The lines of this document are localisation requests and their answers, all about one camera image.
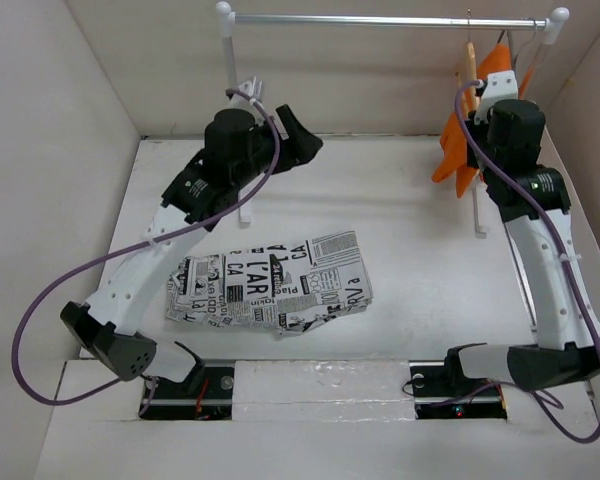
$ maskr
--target white platform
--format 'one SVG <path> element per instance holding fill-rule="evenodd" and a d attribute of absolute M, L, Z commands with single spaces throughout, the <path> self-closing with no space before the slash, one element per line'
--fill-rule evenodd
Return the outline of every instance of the white platform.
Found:
<path fill-rule="evenodd" d="M 112 249 L 136 242 L 160 195 L 202 141 L 141 143 Z M 374 288 L 373 306 L 305 336 L 217 331 L 164 319 L 164 292 L 143 324 L 151 338 L 178 339 L 203 358 L 440 358 L 476 341 L 529 342 L 529 319 L 497 209 L 486 195 L 474 234 L 473 203 L 430 176 L 441 150 L 433 137 L 329 138 L 311 164 L 275 176 L 254 200 L 255 220 L 223 220 L 196 255 L 355 229 Z M 107 264 L 107 279 L 118 262 Z"/>
<path fill-rule="evenodd" d="M 200 145 L 141 143 L 112 248 L 137 239 L 164 188 Z M 506 392 L 509 422 L 412 421 L 413 406 L 398 393 L 406 367 L 402 373 L 395 363 L 380 373 L 387 359 L 439 359 L 463 343 L 532 339 L 497 210 L 483 194 L 481 218 L 491 234 L 477 239 L 471 196 L 457 200 L 451 183 L 429 179 L 440 156 L 437 138 L 327 138 L 312 164 L 265 187 L 251 227 L 227 218 L 195 252 L 354 228 L 375 293 L 366 313 L 280 339 L 167 321 L 161 293 L 145 318 L 146 335 L 179 340 L 206 358 L 377 360 L 366 370 L 373 382 L 362 373 L 358 383 L 349 376 L 344 393 L 334 396 L 329 388 L 312 388 L 310 375 L 294 374 L 294 364 L 240 364 L 241 413 L 209 424 L 137 420 L 140 382 L 119 385 L 54 410 L 38 478 L 600 479 L 600 440 L 570 442 L 524 394 Z M 249 376 L 248 386 L 262 388 L 238 388 Z M 110 378 L 98 362 L 69 362 L 60 397 Z M 303 382 L 311 395 L 280 394 Z M 263 392 L 267 385 L 283 390 Z M 593 430 L 595 414 L 582 385 L 556 393 L 567 406 L 560 416 L 566 425 L 581 435 Z M 368 408 L 358 408 L 364 400 L 394 403 L 372 408 L 369 416 Z M 356 408 L 345 412 L 346 421 L 334 421 L 343 401 Z M 324 408 L 316 409 L 318 402 Z"/>

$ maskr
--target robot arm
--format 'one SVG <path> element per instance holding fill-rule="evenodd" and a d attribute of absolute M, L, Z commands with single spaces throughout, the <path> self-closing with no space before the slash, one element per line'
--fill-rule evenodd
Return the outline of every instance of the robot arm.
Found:
<path fill-rule="evenodd" d="M 241 90 L 257 96 L 257 80 Z M 80 344 L 118 378 L 157 376 L 193 390 L 204 362 L 178 343 L 157 344 L 139 333 L 144 314 L 169 274 L 214 225 L 155 243 L 185 227 L 217 215 L 238 202 L 241 189 L 267 170 L 274 153 L 273 135 L 256 124 L 251 105 L 234 96 L 205 130 L 205 146 L 171 182 L 144 234 L 149 246 L 128 255 L 113 276 L 83 304 L 68 303 L 61 318 Z M 274 174 L 311 161 L 322 140 L 309 133 L 284 105 L 276 109 L 289 136 L 280 139 Z"/>
<path fill-rule="evenodd" d="M 449 350 L 445 366 L 455 381 L 489 378 L 514 382 L 526 391 L 590 378 L 600 369 L 593 340 L 567 282 L 570 262 L 597 336 L 598 322 L 587 296 L 571 236 L 570 200 L 560 172 L 537 164 L 545 117 L 537 105 L 518 100 L 513 72 L 489 75 L 479 109 L 466 125 L 474 140 L 501 170 L 538 202 L 555 225 L 566 255 L 537 211 L 471 148 L 468 164 L 480 168 L 487 193 L 516 243 L 529 281 L 537 321 L 537 344 L 470 345 Z"/>

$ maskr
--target orange garment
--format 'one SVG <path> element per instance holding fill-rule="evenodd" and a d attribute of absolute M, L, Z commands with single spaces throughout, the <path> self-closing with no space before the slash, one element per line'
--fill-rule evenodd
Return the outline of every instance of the orange garment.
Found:
<path fill-rule="evenodd" d="M 511 70 L 509 47 L 501 43 L 491 51 L 478 67 L 478 78 L 487 78 L 495 72 Z M 462 134 L 455 112 L 452 112 L 440 137 L 440 146 L 444 151 L 444 160 L 431 176 L 431 180 L 440 183 L 456 172 L 456 195 L 462 197 L 469 188 L 478 170 L 467 166 L 467 141 Z"/>

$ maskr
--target white rack pole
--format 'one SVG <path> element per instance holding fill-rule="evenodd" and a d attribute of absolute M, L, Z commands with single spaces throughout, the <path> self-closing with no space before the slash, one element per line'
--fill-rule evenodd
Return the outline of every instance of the white rack pole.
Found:
<path fill-rule="evenodd" d="M 222 50 L 224 52 L 224 66 L 227 72 L 229 88 L 238 88 L 238 74 L 236 73 L 236 57 L 233 53 L 233 26 L 236 23 L 236 14 L 231 11 L 231 5 L 227 2 L 216 4 L 216 15 L 220 25 L 220 36 L 222 37 Z"/>
<path fill-rule="evenodd" d="M 542 43 L 525 75 L 526 86 L 533 72 L 540 66 L 569 19 L 569 10 L 556 8 L 544 20 L 502 20 L 480 18 L 420 18 L 420 17 L 357 17 L 349 15 L 261 15 L 235 13 L 227 2 L 219 2 L 216 12 L 220 22 L 220 33 L 224 48 L 225 68 L 229 86 L 238 84 L 231 35 L 236 23 L 251 25 L 324 25 L 352 26 L 367 25 L 377 27 L 416 27 L 416 28 L 458 28 L 472 30 L 533 30 L 544 32 Z"/>
<path fill-rule="evenodd" d="M 558 35 L 560 35 L 560 31 L 562 30 L 562 27 L 564 27 L 564 24 L 567 22 L 567 20 L 569 20 L 569 9 L 564 7 L 556 8 L 553 12 L 551 12 L 549 18 L 547 18 L 542 42 L 540 42 L 540 45 L 538 45 L 538 49 L 536 50 L 536 53 L 534 54 L 533 59 L 531 60 L 531 63 L 529 64 L 529 67 L 524 75 L 524 80 L 520 88 L 520 98 L 525 97 L 536 70 L 544 62 L 544 59 L 547 57 L 547 53 L 549 53 L 551 46 L 556 43 Z"/>
<path fill-rule="evenodd" d="M 324 25 L 376 27 L 460 28 L 472 30 L 544 30 L 546 20 L 479 18 L 357 17 L 349 15 L 260 15 L 236 13 L 235 23 L 256 25 Z"/>

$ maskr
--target metal rail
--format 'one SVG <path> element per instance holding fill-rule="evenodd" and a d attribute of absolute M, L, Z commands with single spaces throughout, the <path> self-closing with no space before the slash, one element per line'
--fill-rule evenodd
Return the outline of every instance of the metal rail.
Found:
<path fill-rule="evenodd" d="M 546 20 L 501 20 L 480 18 L 358 17 L 349 15 L 260 15 L 235 14 L 236 25 L 324 25 L 416 28 L 459 28 L 471 30 L 537 30 L 547 27 Z"/>

